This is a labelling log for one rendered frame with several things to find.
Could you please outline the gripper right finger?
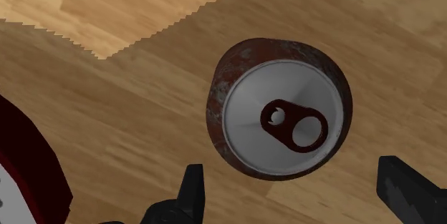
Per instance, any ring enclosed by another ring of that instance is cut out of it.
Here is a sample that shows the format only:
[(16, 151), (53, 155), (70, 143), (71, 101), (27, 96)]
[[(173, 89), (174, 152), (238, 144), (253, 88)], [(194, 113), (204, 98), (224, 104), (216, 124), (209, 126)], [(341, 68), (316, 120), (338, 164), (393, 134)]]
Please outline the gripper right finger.
[(399, 157), (379, 157), (376, 193), (402, 224), (447, 224), (447, 189)]

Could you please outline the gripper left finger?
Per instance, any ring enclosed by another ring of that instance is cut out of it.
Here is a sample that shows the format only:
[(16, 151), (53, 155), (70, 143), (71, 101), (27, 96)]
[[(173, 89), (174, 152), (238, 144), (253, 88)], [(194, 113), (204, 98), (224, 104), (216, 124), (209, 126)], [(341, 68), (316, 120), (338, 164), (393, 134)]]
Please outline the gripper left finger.
[(205, 187), (202, 164), (189, 164), (178, 197), (152, 204), (140, 224), (203, 224)]

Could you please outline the rusty red drink can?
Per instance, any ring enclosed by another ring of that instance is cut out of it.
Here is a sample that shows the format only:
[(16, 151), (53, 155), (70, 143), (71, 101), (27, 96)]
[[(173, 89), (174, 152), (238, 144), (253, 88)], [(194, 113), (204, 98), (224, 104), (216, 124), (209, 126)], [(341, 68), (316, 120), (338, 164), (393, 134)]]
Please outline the rusty red drink can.
[(348, 81), (324, 52), (301, 42), (252, 38), (219, 60), (206, 126), (233, 168), (260, 180), (293, 180), (341, 148), (352, 111)]

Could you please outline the dark red round clock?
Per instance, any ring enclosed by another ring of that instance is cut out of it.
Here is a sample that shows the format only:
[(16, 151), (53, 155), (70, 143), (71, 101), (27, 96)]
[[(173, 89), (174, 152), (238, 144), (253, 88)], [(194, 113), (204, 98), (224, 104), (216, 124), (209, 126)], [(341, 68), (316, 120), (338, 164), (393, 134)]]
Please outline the dark red round clock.
[(73, 195), (59, 160), (35, 124), (1, 95), (0, 165), (36, 224), (65, 224)]

